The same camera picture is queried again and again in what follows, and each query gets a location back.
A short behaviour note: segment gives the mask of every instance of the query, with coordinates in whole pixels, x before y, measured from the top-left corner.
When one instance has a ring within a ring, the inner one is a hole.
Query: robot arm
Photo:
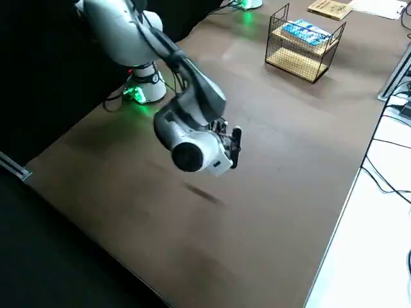
[[[84,0],[83,12],[115,62],[137,67],[160,58],[188,85],[154,117],[156,136],[171,151],[175,165],[186,172],[206,169],[214,175],[234,169],[241,129],[226,133],[225,96],[161,31],[157,14],[137,11],[131,0]]]

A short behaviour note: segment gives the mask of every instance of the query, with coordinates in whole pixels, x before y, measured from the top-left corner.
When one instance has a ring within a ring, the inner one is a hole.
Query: wire basket
[[[324,35],[289,21],[289,7],[288,3],[270,18],[265,62],[315,83],[329,69],[341,41],[345,23],[332,34]],[[309,37],[317,37],[319,41],[309,43],[285,30],[290,27],[293,31],[306,33]]]

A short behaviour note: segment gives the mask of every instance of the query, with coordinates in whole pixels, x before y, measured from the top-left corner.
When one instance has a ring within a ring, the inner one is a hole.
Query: table surface
[[[311,2],[289,18],[335,29]],[[176,170],[152,129],[156,105],[96,108],[30,163],[41,195],[177,307],[304,305],[383,108],[376,94],[407,47],[399,21],[352,12],[312,85],[264,64],[282,5],[209,17],[181,43],[243,128],[237,170]]]
[[[390,104],[403,104],[392,98]],[[384,115],[398,116],[391,108]],[[411,147],[411,128],[382,117],[376,139]],[[368,157],[397,190],[411,190],[411,150],[372,141]],[[368,160],[362,165],[383,183]],[[404,194],[411,200],[411,194]],[[411,249],[411,205],[397,194],[384,194],[364,170],[352,191],[331,238],[306,308],[411,307],[411,276],[407,255]]]

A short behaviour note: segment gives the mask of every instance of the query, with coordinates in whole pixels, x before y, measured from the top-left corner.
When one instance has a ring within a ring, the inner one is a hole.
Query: white desk
[[[392,98],[391,104],[403,102]],[[392,108],[384,114],[398,117]],[[387,117],[381,119],[374,137],[411,146],[411,128]],[[411,190],[410,149],[372,141],[368,156],[395,189]],[[391,191],[367,160],[363,167],[385,190]],[[411,194],[404,196],[411,200]],[[395,193],[382,193],[372,178],[359,170],[306,308],[411,307],[407,267],[411,249],[410,210],[405,200]]]

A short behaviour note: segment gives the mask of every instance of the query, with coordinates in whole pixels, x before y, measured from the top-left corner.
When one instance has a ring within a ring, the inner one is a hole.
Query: brown table
[[[336,28],[311,2],[289,18]],[[156,107],[137,106],[97,108],[30,163],[36,190],[177,307],[302,307],[407,46],[399,21],[352,12],[311,85],[264,65],[282,5],[209,17],[181,43],[243,128],[237,170],[179,172],[152,130]]]

